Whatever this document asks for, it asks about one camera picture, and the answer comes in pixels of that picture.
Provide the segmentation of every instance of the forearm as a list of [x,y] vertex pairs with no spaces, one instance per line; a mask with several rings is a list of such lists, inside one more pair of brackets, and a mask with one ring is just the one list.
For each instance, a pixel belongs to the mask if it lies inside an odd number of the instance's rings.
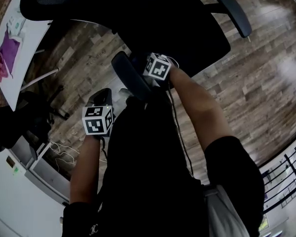
[[198,85],[181,69],[172,68],[170,80],[192,121],[197,121],[201,118],[200,113],[212,109],[221,109],[211,94],[202,86]]
[[70,181],[70,203],[91,203],[99,180],[100,141],[87,135]]
[[181,69],[172,68],[170,80],[193,123],[203,150],[214,140],[232,135],[219,103],[211,94]]

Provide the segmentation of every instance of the black cable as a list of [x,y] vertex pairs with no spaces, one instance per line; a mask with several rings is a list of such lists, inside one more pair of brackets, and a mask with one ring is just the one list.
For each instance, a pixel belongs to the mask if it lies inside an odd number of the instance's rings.
[[183,141],[183,137],[182,137],[182,134],[181,134],[181,129],[180,129],[180,125],[179,125],[179,121],[178,121],[178,116],[177,116],[177,110],[176,110],[176,107],[174,105],[174,99],[173,99],[173,96],[171,94],[171,90],[170,90],[170,83],[169,83],[169,88],[168,88],[168,92],[169,92],[169,95],[170,95],[170,98],[171,98],[171,103],[172,103],[172,106],[173,106],[173,111],[174,111],[174,118],[176,120],[176,123],[177,123],[177,128],[178,128],[178,131],[179,131],[179,135],[180,135],[180,139],[181,139],[181,143],[183,145],[183,148],[184,148],[184,152],[186,154],[186,157],[188,159],[188,162],[189,162],[189,165],[191,167],[191,172],[192,172],[192,176],[194,176],[194,172],[193,172],[193,168],[192,168],[192,162],[191,162],[191,159],[189,158],[188,154],[187,154],[187,151],[186,151],[186,147],[185,147],[185,144],[184,144],[184,141]]
[[104,153],[105,155],[105,158],[108,160],[108,155],[107,155],[107,152],[105,152],[104,148],[105,148],[105,139],[101,136],[100,139],[102,140],[102,152]]

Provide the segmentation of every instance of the wire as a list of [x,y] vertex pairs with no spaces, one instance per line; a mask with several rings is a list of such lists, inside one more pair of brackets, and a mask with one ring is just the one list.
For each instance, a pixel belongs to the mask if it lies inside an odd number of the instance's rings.
[[104,148],[105,148],[105,139],[101,136],[101,137],[100,137],[100,140],[102,140],[102,148],[101,148],[101,150],[102,150],[102,152],[104,153],[105,158],[108,160],[107,152],[105,152],[105,150],[104,150]]
[[171,90],[170,90],[170,83],[168,84],[168,86],[169,86],[169,88],[168,88],[168,92],[169,92],[169,95],[170,95],[170,98],[171,98],[171,103],[172,103],[173,112],[174,112],[174,118],[175,118],[176,123],[177,123],[177,128],[178,128],[178,131],[179,131],[179,135],[180,135],[181,143],[182,143],[182,145],[183,145],[185,155],[186,155],[186,157],[187,157],[187,159],[188,159],[188,162],[189,162],[189,165],[190,165],[190,167],[191,167],[192,176],[194,176],[193,167],[192,167],[192,162],[191,162],[191,159],[189,158],[189,156],[188,156],[188,154],[187,154],[186,147],[185,147],[185,144],[184,144],[184,140],[183,140],[183,137],[182,137],[182,134],[181,134],[181,129],[180,129],[179,121],[178,121],[177,110],[176,110],[176,107],[175,107],[175,105],[174,105],[174,99],[173,99],[173,96],[172,96],[172,93],[171,93]]
[[172,58],[171,56],[167,56],[167,58],[170,58],[171,60],[175,61],[176,64],[177,64],[177,67],[180,68],[180,65],[179,65],[179,63],[176,61],[176,59]]
[[[59,172],[59,170],[60,170],[57,160],[62,160],[62,161],[64,161],[64,162],[67,163],[67,164],[75,164],[75,162],[74,162],[74,157],[73,157],[72,155],[68,154],[66,151],[60,152],[60,146],[61,146],[61,147],[64,147],[64,148],[70,148],[71,150],[75,151],[77,154],[80,155],[80,153],[79,153],[76,149],[73,149],[73,148],[71,148],[71,147],[69,147],[69,146],[64,146],[64,145],[62,145],[62,144],[60,144],[60,143],[56,143],[56,142],[53,142],[53,141],[50,141],[50,142],[51,142],[51,145],[50,145],[49,148],[50,148],[53,152],[55,152],[55,153],[58,154],[59,156],[62,156],[63,154],[69,155],[69,156],[73,159],[73,161],[70,162],[70,161],[65,161],[64,159],[61,159],[61,158],[55,158],[55,161],[56,161],[56,164],[57,164],[57,167],[58,167],[58,171],[57,171],[57,172]],[[56,145],[56,146],[58,147],[58,150],[52,148],[53,145]]]

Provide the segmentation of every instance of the purple cloth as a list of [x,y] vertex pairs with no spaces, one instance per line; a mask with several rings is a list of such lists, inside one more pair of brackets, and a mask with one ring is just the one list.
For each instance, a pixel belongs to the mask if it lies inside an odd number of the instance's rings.
[[3,61],[3,56],[0,52],[0,82],[2,82],[2,78],[8,78],[9,74],[6,69],[5,63]]
[[3,43],[0,47],[0,53],[6,63],[10,74],[12,74],[15,57],[19,50],[19,47],[20,42],[16,41],[15,39],[10,39],[8,30],[6,30],[4,33]]

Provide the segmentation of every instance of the white cable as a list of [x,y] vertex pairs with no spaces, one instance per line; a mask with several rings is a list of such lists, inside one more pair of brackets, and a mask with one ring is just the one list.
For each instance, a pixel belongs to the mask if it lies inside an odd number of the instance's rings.
[[[73,148],[68,147],[68,146],[64,146],[64,145],[62,145],[62,144],[60,144],[60,143],[56,143],[56,142],[53,142],[53,141],[50,141],[50,142],[51,142],[50,149],[51,149],[53,152],[55,152],[55,153],[58,154],[59,156],[62,156],[63,154],[67,154],[67,155],[69,155],[69,156],[73,159],[72,162],[69,162],[69,161],[65,161],[64,159],[61,159],[61,158],[55,158],[55,161],[56,161],[56,164],[57,164],[57,167],[58,167],[58,171],[57,171],[57,172],[59,172],[59,165],[58,165],[57,159],[62,160],[62,161],[64,161],[64,162],[67,163],[67,164],[74,164],[74,157],[73,157],[72,155],[68,154],[68,153],[65,152],[65,151],[60,152],[60,147],[59,147],[59,146],[62,146],[62,147],[64,147],[64,148],[70,148],[71,150],[75,151],[77,154],[80,155],[80,153],[79,153],[76,149],[73,149]],[[58,150],[52,148],[52,145],[56,145],[56,146],[58,147]]]
[[176,61],[176,59],[172,58],[171,56],[167,56],[167,58],[170,58],[170,59],[174,60],[174,61],[176,62],[176,64],[177,64],[177,67],[180,68],[180,65],[179,65],[179,63]]

